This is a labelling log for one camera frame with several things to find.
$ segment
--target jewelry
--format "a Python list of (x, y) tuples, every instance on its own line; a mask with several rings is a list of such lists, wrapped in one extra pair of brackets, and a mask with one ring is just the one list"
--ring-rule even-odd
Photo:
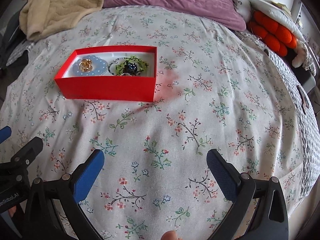
[[(125, 59), (123, 63), (119, 64), (119, 60)], [(113, 73), (110, 68), (113, 64), (116, 65), (116, 73)], [(136, 56), (117, 58), (108, 66), (108, 71), (114, 76), (140, 76), (140, 74), (147, 70), (149, 64)]]
[(78, 77), (101, 76), (107, 71), (107, 66), (105, 60), (94, 55), (87, 55), (72, 65), (72, 71)]

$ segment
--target metal screw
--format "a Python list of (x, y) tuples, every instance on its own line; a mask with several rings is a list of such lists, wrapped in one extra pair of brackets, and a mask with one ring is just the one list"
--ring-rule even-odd
[(274, 182), (274, 183), (278, 183), (279, 182), (279, 179), (277, 177), (271, 177), (271, 180)]
[(243, 172), (243, 173), (241, 173), (241, 178), (243, 178), (243, 179), (249, 179), (249, 178), (250, 178), (250, 176), (249, 176), (249, 174), (248, 174), (248, 173)]
[(38, 184), (40, 182), (40, 178), (35, 178), (34, 180), (33, 180), (33, 183), (34, 184)]
[(63, 179), (63, 180), (68, 180), (68, 179), (70, 179), (70, 174), (68, 174), (68, 173), (63, 174), (63, 175), (62, 175), (62, 179)]

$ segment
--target bed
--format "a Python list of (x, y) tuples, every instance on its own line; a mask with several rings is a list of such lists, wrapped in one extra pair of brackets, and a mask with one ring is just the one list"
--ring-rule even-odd
[[(158, 47), (152, 103), (68, 100), (53, 81), (74, 49), (130, 44)], [(168, 230), (207, 239), (231, 206), (206, 166), (209, 149), (253, 178), (278, 177), (289, 216), (310, 193), (320, 140), (298, 84), (249, 33), (160, 7), (104, 9), (30, 51), (0, 111), (0, 127), (12, 128), (1, 161), (39, 136), (44, 150), (28, 169), (30, 182), (52, 180), (101, 149), (104, 169), (80, 205), (104, 239), (159, 239)]]

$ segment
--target beige blanket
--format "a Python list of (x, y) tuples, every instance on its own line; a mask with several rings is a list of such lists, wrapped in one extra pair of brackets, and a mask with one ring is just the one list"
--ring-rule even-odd
[(72, 29), (85, 15), (101, 10), (103, 0), (28, 0), (20, 28), (30, 41)]

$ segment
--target blue gripper pad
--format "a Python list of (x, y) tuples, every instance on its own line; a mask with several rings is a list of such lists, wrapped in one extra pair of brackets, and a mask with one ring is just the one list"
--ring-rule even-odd
[(11, 136), (11, 128), (6, 126), (0, 130), (0, 143), (3, 143)]
[(230, 164), (222, 158), (216, 149), (212, 149), (207, 153), (207, 165), (225, 198), (234, 203), (238, 195), (240, 179), (237, 178), (234, 171), (230, 169)]
[(74, 173), (77, 174), (79, 172), (79, 169), (82, 170), (84, 167), (79, 178), (74, 182), (73, 198), (76, 201), (76, 203), (79, 203), (87, 197), (103, 165), (103, 152), (101, 150), (94, 150), (93, 153), (89, 156), (89, 158), (85, 161), (85, 163), (80, 164), (76, 168)]

